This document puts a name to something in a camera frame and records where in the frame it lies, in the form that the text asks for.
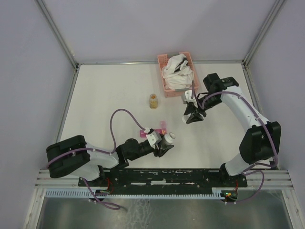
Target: white wall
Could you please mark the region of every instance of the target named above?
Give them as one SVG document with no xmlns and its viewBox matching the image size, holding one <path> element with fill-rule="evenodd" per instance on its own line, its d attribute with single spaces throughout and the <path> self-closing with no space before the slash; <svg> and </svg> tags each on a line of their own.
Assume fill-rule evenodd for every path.
<svg viewBox="0 0 305 229">
<path fill-rule="evenodd" d="M 282 126 L 280 164 L 305 211 L 305 1 L 288 0 L 251 63 L 264 114 Z"/>
<path fill-rule="evenodd" d="M 79 63 L 241 60 L 275 0 L 45 0 Z"/>
<path fill-rule="evenodd" d="M 0 7 L 0 228 L 23 225 L 73 69 L 33 0 Z"/>
</svg>

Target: bottle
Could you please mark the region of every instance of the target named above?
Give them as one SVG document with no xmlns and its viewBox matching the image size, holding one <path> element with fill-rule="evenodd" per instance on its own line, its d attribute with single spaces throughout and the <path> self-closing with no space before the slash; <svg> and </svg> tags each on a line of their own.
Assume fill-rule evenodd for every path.
<svg viewBox="0 0 305 229">
<path fill-rule="evenodd" d="M 156 94 L 151 94 L 149 96 L 149 107 L 151 109 L 156 109 L 158 107 L 158 98 Z"/>
</svg>

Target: white towel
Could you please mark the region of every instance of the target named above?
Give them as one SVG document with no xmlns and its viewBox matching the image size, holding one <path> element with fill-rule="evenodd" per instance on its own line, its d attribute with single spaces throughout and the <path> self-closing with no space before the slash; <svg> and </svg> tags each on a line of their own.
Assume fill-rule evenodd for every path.
<svg viewBox="0 0 305 229">
<path fill-rule="evenodd" d="M 180 71 L 175 72 L 178 65 L 185 58 L 184 54 L 173 56 L 168 60 L 165 67 L 162 68 L 163 78 L 165 79 L 166 86 L 170 89 L 182 89 L 189 88 L 192 85 L 194 79 L 194 71 L 187 65 L 187 61 L 184 61 L 180 65 Z"/>
</svg>

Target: table surface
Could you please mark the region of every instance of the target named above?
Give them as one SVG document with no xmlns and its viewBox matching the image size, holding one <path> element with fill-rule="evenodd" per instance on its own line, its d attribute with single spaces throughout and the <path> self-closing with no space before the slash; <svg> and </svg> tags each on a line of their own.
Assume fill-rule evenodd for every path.
<svg viewBox="0 0 305 229">
<path fill-rule="evenodd" d="M 198 92 L 206 92 L 203 78 L 218 73 L 220 78 L 234 77 L 251 101 L 241 64 L 195 64 L 201 83 Z M 158 108 L 149 107 L 149 95 L 158 97 Z M 244 130 L 225 104 L 207 111 L 202 122 L 185 124 L 186 105 L 181 97 L 165 98 L 156 64 L 82 65 L 72 95 L 61 140 L 84 135 L 90 144 L 113 149 L 109 123 L 119 108 L 129 110 L 143 127 L 160 128 L 166 121 L 167 132 L 176 135 L 174 148 L 163 157 L 153 154 L 130 162 L 133 168 L 219 168 L 239 153 Z M 139 128 L 125 112 L 113 118 L 117 145 L 129 138 L 139 142 Z"/>
</svg>

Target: pink plastic crate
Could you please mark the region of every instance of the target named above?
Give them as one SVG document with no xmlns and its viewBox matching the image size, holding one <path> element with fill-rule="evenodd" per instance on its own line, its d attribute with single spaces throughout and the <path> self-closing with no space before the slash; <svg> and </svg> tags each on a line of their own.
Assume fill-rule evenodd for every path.
<svg viewBox="0 0 305 229">
<path fill-rule="evenodd" d="M 197 72 L 195 70 L 195 67 L 194 67 L 192 59 L 191 59 L 191 55 L 190 55 L 189 52 L 180 52 L 179 54 L 181 54 L 181 53 L 183 53 L 186 56 L 186 59 L 188 61 L 188 65 L 194 71 L 195 91 L 197 91 L 197 89 L 199 88 L 199 80 L 198 80 Z M 183 89 L 172 90 L 172 89 L 169 89 L 169 88 L 166 87 L 166 82 L 165 82 L 165 79 L 163 78 L 162 68 L 165 65 L 167 65 L 168 60 L 172 56 L 176 56 L 176 55 L 178 55 L 178 54 L 171 55 L 171 56 L 168 56 L 167 54 L 163 54 L 163 55 L 159 55 L 158 56 L 158 62 L 159 62 L 159 67 L 160 67 L 160 74 L 161 74 L 162 83 L 163 83 L 164 95 L 165 95 L 166 98 L 168 98 L 168 97 L 175 97 L 175 96 L 181 96 L 185 91 L 191 89 L 191 88 L 183 88 Z"/>
</svg>

